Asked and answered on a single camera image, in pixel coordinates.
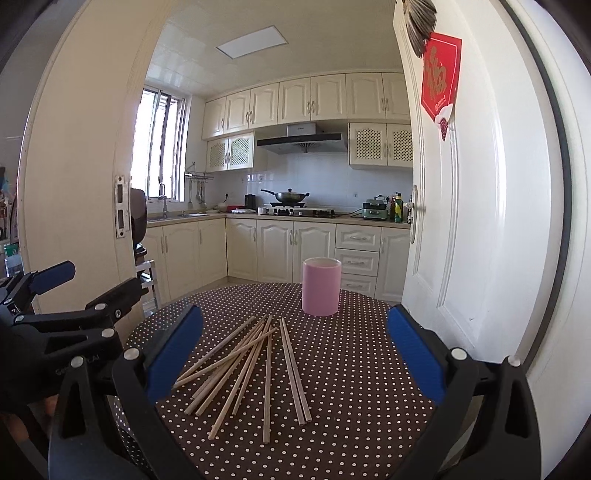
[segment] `ceiling light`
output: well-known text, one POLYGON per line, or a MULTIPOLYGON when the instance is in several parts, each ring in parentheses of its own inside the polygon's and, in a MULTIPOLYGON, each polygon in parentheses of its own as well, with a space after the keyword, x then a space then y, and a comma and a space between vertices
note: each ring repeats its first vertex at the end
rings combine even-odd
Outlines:
POLYGON ((224 45, 217 47, 217 49, 228 55, 231 59, 237 59, 243 55, 265 50, 265 48, 283 45, 284 43, 287 43, 287 41, 279 33, 279 30, 271 26, 230 40, 224 43, 224 45))

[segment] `polka dot tablecloth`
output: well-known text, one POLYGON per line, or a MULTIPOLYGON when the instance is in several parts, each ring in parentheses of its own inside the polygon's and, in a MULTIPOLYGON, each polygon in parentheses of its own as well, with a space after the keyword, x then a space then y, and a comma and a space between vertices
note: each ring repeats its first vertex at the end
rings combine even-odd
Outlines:
MULTIPOLYGON (((199 417, 186 415, 184 409, 207 375, 156 405, 171 434, 207 479, 387 478, 413 448, 434 412, 434 404, 420 393, 389 339, 386 303, 343 290, 335 315, 312 317, 301 310, 300 284, 219 288, 159 310, 133 331, 127 347, 141 348, 189 303, 201 307, 204 327, 185 369, 251 315, 270 313, 274 326, 279 325, 277 318, 284 317, 313 417, 303 426, 297 422, 277 331, 273 337, 271 443, 262 442, 266 347, 238 414, 230 416, 230 410, 215 440, 208 440, 207 435, 242 364, 199 417)), ((229 353, 242 336, 205 365, 229 353)), ((119 421, 128 430, 121 416, 119 421)))

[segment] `countertop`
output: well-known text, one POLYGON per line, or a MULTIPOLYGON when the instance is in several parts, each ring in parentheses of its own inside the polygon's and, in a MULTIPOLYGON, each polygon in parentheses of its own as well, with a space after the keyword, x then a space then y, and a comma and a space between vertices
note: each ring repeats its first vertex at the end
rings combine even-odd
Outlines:
POLYGON ((211 215, 201 217, 176 217, 178 212, 169 212, 170 218, 150 220, 148 216, 148 228, 173 225, 175 223, 186 222, 200 222, 202 220, 215 220, 217 218, 242 218, 252 220, 276 220, 277 222, 318 222, 318 223, 341 223, 344 225, 362 225, 362 226, 377 226, 387 228, 403 228, 410 229, 410 225, 406 222, 394 223, 388 220, 365 220, 361 217, 353 217, 351 215, 343 215, 337 218, 311 218, 311 217, 283 217, 277 215, 257 215, 256 213, 214 213, 211 215))

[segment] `blue gripper pad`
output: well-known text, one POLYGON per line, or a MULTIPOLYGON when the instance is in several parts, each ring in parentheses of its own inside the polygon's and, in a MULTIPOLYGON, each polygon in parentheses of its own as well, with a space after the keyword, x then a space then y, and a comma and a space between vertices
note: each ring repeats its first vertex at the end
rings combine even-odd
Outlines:
POLYGON ((439 405, 446 393, 441 364, 417 330, 396 307, 388 312, 388 334, 423 395, 439 405))
POLYGON ((145 392, 150 403, 170 395, 183 365, 201 338, 203 316, 197 305, 186 307, 178 319, 146 352, 145 392))
POLYGON ((70 281, 74 275, 76 275, 76 267, 68 260, 36 273, 29 290, 33 295, 43 295, 46 291, 70 281))

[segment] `pink cylindrical container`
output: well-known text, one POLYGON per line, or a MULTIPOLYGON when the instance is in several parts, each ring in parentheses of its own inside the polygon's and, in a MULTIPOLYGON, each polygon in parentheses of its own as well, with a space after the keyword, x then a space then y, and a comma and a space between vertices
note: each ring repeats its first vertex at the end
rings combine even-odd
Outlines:
POLYGON ((339 311, 341 264, 334 258, 304 261, 301 309, 308 315, 328 317, 339 311))

